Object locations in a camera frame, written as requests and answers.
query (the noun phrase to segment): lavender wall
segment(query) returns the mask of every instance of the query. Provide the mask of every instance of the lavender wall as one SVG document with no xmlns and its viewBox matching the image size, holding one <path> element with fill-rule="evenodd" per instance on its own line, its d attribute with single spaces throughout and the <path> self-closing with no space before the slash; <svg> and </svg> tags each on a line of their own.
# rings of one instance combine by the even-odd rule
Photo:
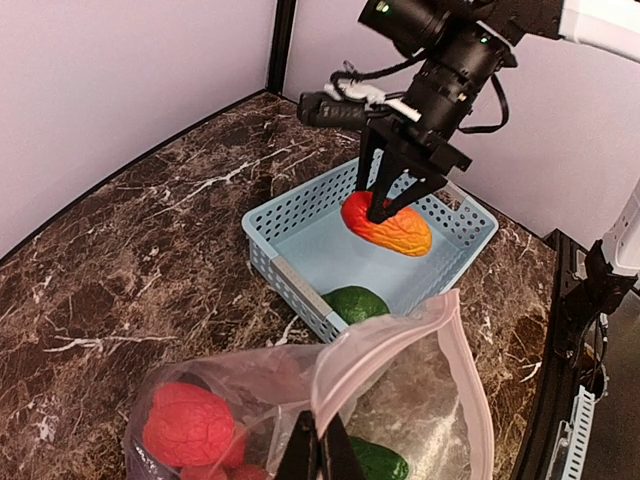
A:
<svg viewBox="0 0 640 480">
<path fill-rule="evenodd" d="M 148 149 L 265 85 L 275 0 L 0 14 L 0 258 Z"/>
<path fill-rule="evenodd" d="M 364 0 L 299 0 L 285 94 L 322 88 L 349 59 L 360 70 L 401 60 L 391 42 L 357 24 Z M 454 137 L 474 159 L 457 183 L 545 235 L 559 227 L 590 245 L 613 223 L 640 174 L 640 65 L 590 47 L 525 38 L 520 67 L 500 79 L 511 122 L 488 136 Z M 412 72 L 380 85 L 406 89 Z M 495 123 L 489 88 L 467 123 Z"/>
</svg>

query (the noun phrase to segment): clear plastic bag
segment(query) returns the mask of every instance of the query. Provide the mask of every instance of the clear plastic bag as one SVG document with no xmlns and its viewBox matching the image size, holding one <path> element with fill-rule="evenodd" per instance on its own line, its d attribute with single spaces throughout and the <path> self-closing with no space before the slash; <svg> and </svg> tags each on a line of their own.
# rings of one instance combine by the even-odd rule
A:
<svg viewBox="0 0 640 480">
<path fill-rule="evenodd" d="M 197 400 L 195 420 L 185 414 L 189 395 Z M 217 400 L 209 402 L 218 398 L 229 407 L 225 415 Z M 320 436 L 340 414 L 350 435 L 400 454 L 409 479 L 491 478 L 491 417 L 454 290 L 408 317 L 352 326 L 331 345 L 229 353 L 157 369 L 130 416 L 127 479 L 272 478 L 304 410 L 313 411 Z M 243 476 L 247 469 L 254 476 Z"/>
</svg>

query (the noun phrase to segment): marble countertop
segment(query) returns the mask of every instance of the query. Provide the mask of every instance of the marble countertop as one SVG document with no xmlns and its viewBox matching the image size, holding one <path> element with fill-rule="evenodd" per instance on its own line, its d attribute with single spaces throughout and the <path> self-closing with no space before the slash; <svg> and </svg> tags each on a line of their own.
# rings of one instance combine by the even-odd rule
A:
<svg viewBox="0 0 640 480">
<path fill-rule="evenodd" d="M 283 336 L 317 342 L 251 269 L 240 220 L 355 156 L 354 137 L 305 128 L 293 104 L 263 94 L 133 165 L 5 259 L 0 478 L 124 478 L 121 439 L 150 369 Z M 457 287 L 492 410 L 495 478 L 508 479 L 554 254 L 495 214 L 499 231 Z"/>
</svg>

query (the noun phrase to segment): blue plastic basket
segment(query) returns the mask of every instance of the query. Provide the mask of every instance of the blue plastic basket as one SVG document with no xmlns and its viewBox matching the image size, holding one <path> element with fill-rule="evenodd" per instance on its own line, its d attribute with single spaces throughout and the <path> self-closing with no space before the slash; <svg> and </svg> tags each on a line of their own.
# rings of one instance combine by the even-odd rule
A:
<svg viewBox="0 0 640 480">
<path fill-rule="evenodd" d="M 377 152 L 372 179 L 380 156 Z M 251 263 L 327 343 L 347 325 L 320 295 L 359 285 L 382 297 L 392 313 L 406 314 L 425 298 L 449 290 L 498 229 L 495 217 L 449 182 L 444 192 L 452 202 L 430 195 L 413 204 L 431 227 L 428 255 L 407 257 L 368 243 L 351 233 L 340 216 L 342 202 L 355 189 L 357 168 L 357 159 L 348 162 L 242 219 Z M 403 175 L 390 196 L 413 181 Z"/>
</svg>

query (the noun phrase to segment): green avocado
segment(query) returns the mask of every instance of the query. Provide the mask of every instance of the green avocado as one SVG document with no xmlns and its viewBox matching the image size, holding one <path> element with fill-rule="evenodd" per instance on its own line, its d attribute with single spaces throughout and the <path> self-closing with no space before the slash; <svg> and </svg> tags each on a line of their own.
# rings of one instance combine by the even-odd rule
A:
<svg viewBox="0 0 640 480">
<path fill-rule="evenodd" d="M 409 476 L 409 464 L 393 450 L 358 437 L 349 439 L 367 480 L 405 480 Z"/>
<path fill-rule="evenodd" d="M 364 287 L 343 287 L 322 296 L 349 325 L 389 313 L 384 300 Z"/>
</svg>

